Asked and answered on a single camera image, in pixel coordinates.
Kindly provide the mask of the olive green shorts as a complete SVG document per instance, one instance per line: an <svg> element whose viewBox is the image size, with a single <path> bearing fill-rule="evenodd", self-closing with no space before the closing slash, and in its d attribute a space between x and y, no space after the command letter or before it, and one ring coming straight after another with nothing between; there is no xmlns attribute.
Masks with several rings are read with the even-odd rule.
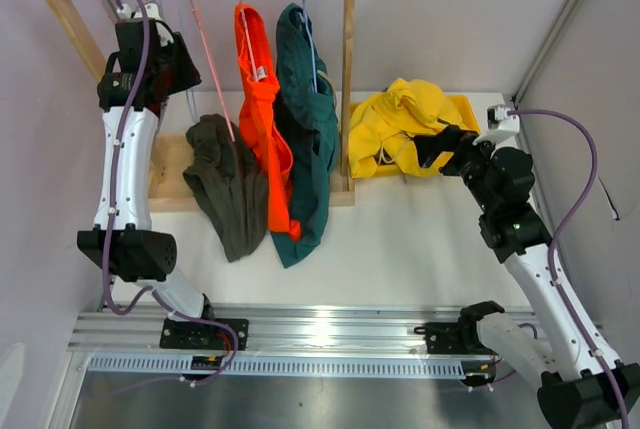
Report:
<svg viewBox="0 0 640 429"><path fill-rule="evenodd" d="M267 233L266 174L235 124L203 115L186 132L193 162L183 178L210 220L229 262L252 254Z"/></svg>

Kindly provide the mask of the pink wire hanger orange shorts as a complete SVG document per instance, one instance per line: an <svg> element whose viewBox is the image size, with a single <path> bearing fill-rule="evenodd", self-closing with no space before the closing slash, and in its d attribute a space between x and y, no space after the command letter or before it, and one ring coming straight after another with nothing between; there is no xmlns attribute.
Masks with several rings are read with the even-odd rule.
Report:
<svg viewBox="0 0 640 429"><path fill-rule="evenodd" d="M242 31L242 35L244 36L244 38L242 39L242 42L244 42L244 45L242 47L237 48L238 65L240 68L240 72L243 72L244 56L242 55L242 50L245 49L248 54L249 63L250 63L250 73L253 76L253 80L255 82L262 82L265 79L266 75L260 71L260 67L256 63L256 59L253 51L253 45L251 41L251 34L249 31L246 7L247 5L245 4L244 0L238 0L238 4L236 5L236 8L239 10L240 22L241 22L240 29Z"/></svg>

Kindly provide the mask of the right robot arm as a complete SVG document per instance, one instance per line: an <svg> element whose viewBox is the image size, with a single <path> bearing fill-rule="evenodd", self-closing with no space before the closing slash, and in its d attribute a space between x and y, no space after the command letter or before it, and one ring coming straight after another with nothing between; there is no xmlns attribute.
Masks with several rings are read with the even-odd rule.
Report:
<svg viewBox="0 0 640 429"><path fill-rule="evenodd" d="M458 344L490 349L534 390L552 428L629 427L639 399L639 366L625 364L603 338L560 269L552 237L529 203L535 183L529 154L497 147L473 131L448 126L413 139L421 167L443 153L445 176L460 177L482 214L482 239L526 295L546 340L519 327L495 302L461 311Z"/></svg>

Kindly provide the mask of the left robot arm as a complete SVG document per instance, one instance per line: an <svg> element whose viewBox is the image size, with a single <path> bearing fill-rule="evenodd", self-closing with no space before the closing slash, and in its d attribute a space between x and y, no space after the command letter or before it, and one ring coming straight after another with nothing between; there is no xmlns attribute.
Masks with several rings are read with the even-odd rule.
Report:
<svg viewBox="0 0 640 429"><path fill-rule="evenodd" d="M118 49L97 85L105 133L102 188L89 230L77 246L101 270L104 301L117 315L111 280L151 293L170 318L185 321L182 337L197 349L216 339L210 304L177 269L173 235L152 228L148 185L152 146L168 98L200 83L184 39L162 20L139 17L115 26Z"/></svg>

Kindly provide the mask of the pink wire hanger olive shorts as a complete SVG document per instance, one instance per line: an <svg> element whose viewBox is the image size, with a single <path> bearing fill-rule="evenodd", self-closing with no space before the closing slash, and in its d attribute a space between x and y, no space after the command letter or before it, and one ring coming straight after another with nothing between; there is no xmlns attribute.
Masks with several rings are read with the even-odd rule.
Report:
<svg viewBox="0 0 640 429"><path fill-rule="evenodd" d="M189 1L189 5L191 7L191 11L193 14L193 18L196 22L196 25L198 27L199 33L200 33L200 37L202 40L202 44L204 47L204 51L206 54L206 59L207 59L207 63L209 66L209 70L211 72L213 81L214 81L214 85L215 85L215 89L218 95L218 99L223 111L223 116L227 125L227 129L231 138L232 142L236 141L236 136L235 136L235 132L233 129L233 125L231 122L231 117L230 117L230 113L229 113L229 109L226 103L226 99L224 96L224 92L222 90L222 86L220 83L220 79L219 79L219 75L218 75L218 71L217 71L217 66L216 66L216 61L215 61L215 57L213 54L213 51L211 49L211 45L210 45L210 41L209 41L209 37L208 37L208 33L206 31L205 28L205 24L204 24L204 20L202 18L201 15L201 11L200 11L200 7L198 5L198 3L196 2L196 0L188 0Z"/></svg>

